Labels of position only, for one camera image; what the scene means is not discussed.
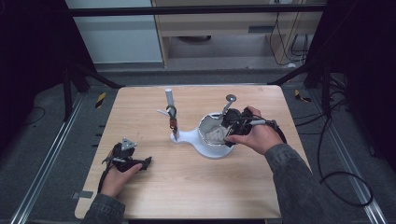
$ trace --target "wall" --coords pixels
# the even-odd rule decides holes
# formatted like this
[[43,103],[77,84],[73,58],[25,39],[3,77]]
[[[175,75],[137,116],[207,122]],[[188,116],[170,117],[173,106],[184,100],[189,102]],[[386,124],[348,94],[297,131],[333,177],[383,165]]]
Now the wall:
[[[149,0],[66,0],[69,8],[151,7]],[[162,63],[153,16],[75,18],[95,64]]]

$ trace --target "table top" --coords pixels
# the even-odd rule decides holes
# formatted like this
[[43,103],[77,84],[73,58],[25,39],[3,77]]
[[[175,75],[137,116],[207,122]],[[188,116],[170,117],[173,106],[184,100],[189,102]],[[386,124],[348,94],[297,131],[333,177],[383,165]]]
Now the table top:
[[169,118],[157,112],[167,106],[165,89],[172,89],[178,128],[190,131],[209,113],[221,112],[227,94],[237,97],[231,108],[252,105],[265,119],[275,119],[288,143],[306,160],[303,146],[278,86],[163,86],[119,90],[75,215],[84,218],[106,166],[102,160],[123,137],[136,142],[135,160],[152,156],[119,196],[125,218],[278,218],[273,174],[264,156],[236,145],[223,159],[210,160],[193,146],[174,144]]

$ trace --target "person's left hand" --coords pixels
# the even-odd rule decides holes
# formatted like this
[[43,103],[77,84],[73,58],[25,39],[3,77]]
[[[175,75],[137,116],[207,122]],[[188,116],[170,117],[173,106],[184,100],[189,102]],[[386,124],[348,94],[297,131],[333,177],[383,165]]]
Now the person's left hand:
[[116,198],[122,191],[125,184],[134,174],[139,172],[142,166],[142,163],[136,164],[124,173],[117,170],[116,166],[111,167],[103,181],[101,194]]

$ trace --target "gray carpet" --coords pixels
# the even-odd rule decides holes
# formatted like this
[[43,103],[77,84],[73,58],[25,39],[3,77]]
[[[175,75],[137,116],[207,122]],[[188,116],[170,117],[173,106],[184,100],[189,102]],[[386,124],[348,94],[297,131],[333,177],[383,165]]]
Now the gray carpet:
[[[202,65],[199,70],[189,70],[186,67],[177,68],[175,64],[174,67],[159,71],[103,72],[101,74],[120,84],[139,86],[226,83],[262,84],[286,75],[290,71],[287,67],[275,69],[274,65],[267,68],[246,68],[240,66],[240,64],[229,64],[229,66],[231,66],[228,67],[229,69],[220,69],[212,65],[208,68]],[[298,88],[303,97],[312,98],[309,91],[301,88],[303,77],[299,76],[283,87],[290,112],[294,118],[318,113],[314,103],[303,102],[294,97],[294,89]],[[117,90],[112,90],[91,78],[88,78],[88,80],[92,87],[88,93],[84,94],[82,108],[78,113],[77,120],[35,202],[35,206],[28,218],[32,223],[78,223],[78,220],[74,217],[77,200],[72,199],[72,194],[75,191],[80,191],[84,185],[96,150],[95,145],[99,144],[100,141],[100,136],[97,136],[97,134],[100,135],[102,133],[102,125],[106,124],[117,94]],[[102,107],[99,109],[94,108],[98,95],[103,91],[106,92],[106,98]],[[334,95],[332,104],[342,99],[342,95]],[[45,114],[40,108],[35,108],[32,111],[26,123],[33,123],[21,127],[20,135],[16,136],[10,146],[13,153],[1,162],[1,223],[8,223],[15,209],[21,203],[21,199],[34,180],[41,162],[45,159],[51,143],[62,125],[64,117],[62,86],[55,86],[39,93],[35,98],[35,106],[44,108]],[[388,223],[396,223],[396,214],[394,214],[394,211],[396,211],[396,197],[394,196],[396,174],[392,172],[385,160],[370,156],[367,142],[353,116],[346,111],[346,105],[337,107],[332,112],[332,117],[333,125],[343,137],[348,152],[361,170],[363,178],[373,188],[375,199]],[[296,119],[295,123],[298,124],[311,118]],[[323,125],[323,119],[318,119],[308,125],[298,127],[306,156],[317,180],[320,180],[316,158],[319,135],[309,133],[319,133]],[[332,139],[327,134],[324,135],[320,161],[325,174],[344,170],[338,155],[335,153]],[[329,183],[344,197],[354,202],[359,202],[348,177],[335,177],[330,179]],[[356,208],[339,200],[337,202],[338,206],[343,208],[343,215],[347,216],[351,223],[371,223],[363,208]],[[279,220],[270,220],[270,222],[279,223]]]

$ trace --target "white base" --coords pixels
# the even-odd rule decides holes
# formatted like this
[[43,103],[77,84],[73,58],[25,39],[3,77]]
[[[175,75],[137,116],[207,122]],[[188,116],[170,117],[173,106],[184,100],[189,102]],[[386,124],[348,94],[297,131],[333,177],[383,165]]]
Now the white base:
[[227,147],[225,145],[209,146],[205,144],[198,133],[198,128],[189,131],[178,131],[178,139],[171,133],[171,140],[176,144],[190,144],[204,157],[208,159],[221,159],[233,151],[234,145]]

